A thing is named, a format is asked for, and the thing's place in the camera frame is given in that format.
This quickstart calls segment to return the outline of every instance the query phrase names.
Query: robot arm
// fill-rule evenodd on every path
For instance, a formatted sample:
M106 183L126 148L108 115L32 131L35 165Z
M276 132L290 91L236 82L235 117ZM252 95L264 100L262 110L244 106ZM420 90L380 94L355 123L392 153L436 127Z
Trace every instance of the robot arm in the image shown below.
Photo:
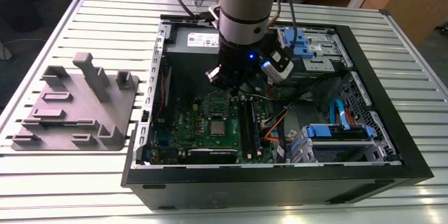
M275 31L268 30L274 0L220 0L212 12L220 36L219 63L206 74L212 85L236 90L259 72L274 80L292 70L292 49L274 45Z

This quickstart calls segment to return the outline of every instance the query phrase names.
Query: blue plastic latch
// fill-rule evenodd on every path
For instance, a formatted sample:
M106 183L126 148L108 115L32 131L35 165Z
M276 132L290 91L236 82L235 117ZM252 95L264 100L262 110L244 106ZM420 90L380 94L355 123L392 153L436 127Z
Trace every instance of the blue plastic latch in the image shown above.
M295 47L295 56L300 58L312 58L315 56L315 53L310 51L308 46L306 47Z
M316 136L327 136L331 137L330 127L326 125L314 126Z
M286 29L284 31L284 43L287 46L291 46L292 41L295 40L295 31L294 29ZM298 42L295 46L294 55L300 58L312 58L315 53L310 51L308 48L308 39L303 35L303 31L298 30Z
M308 134L308 137L314 137L315 136L315 131L314 131L314 128L311 126L307 127L307 134Z
M367 136L370 139L375 137L375 129L371 126L366 126Z
M300 142L299 142L299 139L296 139L295 143L292 144L292 146L291 146L291 148L290 148L290 150L288 150L288 152L287 152L287 156L290 156L290 153L295 151L295 149L296 149L298 146L299 146L299 143L300 143Z
M295 40L295 31L294 31L294 29L286 29L286 31L284 31L284 42L286 42L287 46L291 46L291 43L292 43L294 40ZM303 31L302 30L298 30L298 43L296 43L296 46L299 44L299 40L308 42L308 40L303 37Z

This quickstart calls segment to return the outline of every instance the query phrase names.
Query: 3d printed holder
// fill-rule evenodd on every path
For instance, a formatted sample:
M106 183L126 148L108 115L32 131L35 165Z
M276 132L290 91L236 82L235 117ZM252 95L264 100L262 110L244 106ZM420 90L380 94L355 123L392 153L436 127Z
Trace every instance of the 3d printed holder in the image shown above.
M86 52L74 57L83 74L48 66L43 75L47 85L12 137L16 151L123 149L139 77L130 71L108 76L92 59Z

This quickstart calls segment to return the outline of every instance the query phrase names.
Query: floor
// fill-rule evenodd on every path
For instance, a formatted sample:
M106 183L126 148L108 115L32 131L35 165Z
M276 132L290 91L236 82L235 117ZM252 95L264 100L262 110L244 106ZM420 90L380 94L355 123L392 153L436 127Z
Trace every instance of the floor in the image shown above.
M6 22L0 20L2 41L7 42L22 38L47 39L71 1L72 0L42 0L35 2L35 6L43 18L43 25L40 29L34 32L18 33L8 27ZM0 112L14 95L43 45L44 43L42 41L19 41L8 45L8 49L16 58L11 63L0 60ZM419 50L443 82L448 85L448 36L443 36L439 31L434 31L419 46Z

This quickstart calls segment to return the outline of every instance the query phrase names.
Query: white cable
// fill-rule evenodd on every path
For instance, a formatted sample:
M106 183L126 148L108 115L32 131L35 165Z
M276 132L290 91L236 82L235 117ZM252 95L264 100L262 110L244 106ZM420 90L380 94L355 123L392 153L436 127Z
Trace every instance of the white cable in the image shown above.
M19 42L19 41L23 41L23 40L38 40L38 41L47 42L44 39L16 39L16 40L14 40L14 41L6 42L4 45L7 45L7 44L10 44L10 43Z
M274 100L276 101L278 99L274 99L274 98L270 98L270 97L264 97L262 95L258 95L258 94L250 94L250 93L246 93L244 91L240 90L240 92L246 95L248 95L250 97L259 97L259 98L263 98L263 99L267 99L267 100Z

